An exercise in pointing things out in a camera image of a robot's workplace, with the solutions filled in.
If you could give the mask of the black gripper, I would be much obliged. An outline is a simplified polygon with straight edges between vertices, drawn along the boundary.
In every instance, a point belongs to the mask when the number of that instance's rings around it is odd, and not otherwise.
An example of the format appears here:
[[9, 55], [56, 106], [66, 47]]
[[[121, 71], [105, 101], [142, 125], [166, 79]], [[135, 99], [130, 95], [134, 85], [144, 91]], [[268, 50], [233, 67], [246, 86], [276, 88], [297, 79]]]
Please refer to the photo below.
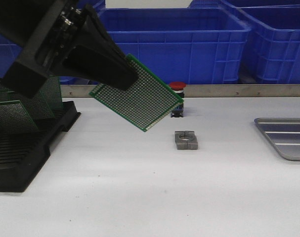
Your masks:
[[88, 2], [0, 0], [0, 35], [22, 48], [1, 82], [28, 98], [51, 75], [89, 79], [123, 91], [138, 79]]

